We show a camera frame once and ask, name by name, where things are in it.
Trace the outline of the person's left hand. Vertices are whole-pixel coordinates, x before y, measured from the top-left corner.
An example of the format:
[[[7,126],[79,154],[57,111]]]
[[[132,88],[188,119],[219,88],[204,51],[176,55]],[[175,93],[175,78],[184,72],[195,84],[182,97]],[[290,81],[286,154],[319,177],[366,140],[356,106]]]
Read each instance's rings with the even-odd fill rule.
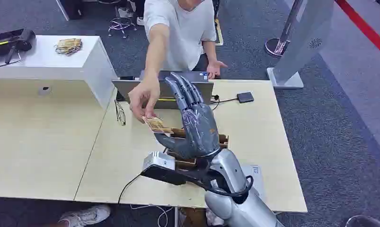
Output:
[[[221,68],[227,68],[228,66],[218,60],[213,60],[208,63],[206,72],[208,73],[208,79],[218,79],[221,76]]]

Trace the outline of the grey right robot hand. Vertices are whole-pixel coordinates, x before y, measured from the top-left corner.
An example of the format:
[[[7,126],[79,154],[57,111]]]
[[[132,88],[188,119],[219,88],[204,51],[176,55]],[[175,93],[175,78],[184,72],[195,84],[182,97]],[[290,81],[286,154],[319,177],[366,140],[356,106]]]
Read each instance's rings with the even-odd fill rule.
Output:
[[[204,102],[198,88],[174,72],[165,78],[181,113],[186,137],[173,138],[155,133],[156,140],[184,159],[206,157],[218,152],[219,133],[213,111]]]

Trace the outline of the person's right hand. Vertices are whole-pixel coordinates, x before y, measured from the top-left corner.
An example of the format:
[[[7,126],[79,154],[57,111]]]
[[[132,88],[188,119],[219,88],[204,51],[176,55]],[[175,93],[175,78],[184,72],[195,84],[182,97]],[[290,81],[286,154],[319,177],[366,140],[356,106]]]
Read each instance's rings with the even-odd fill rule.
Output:
[[[144,78],[128,94],[130,99],[130,110],[134,117],[141,123],[143,118],[155,116],[154,106],[160,96],[160,85],[158,78]]]

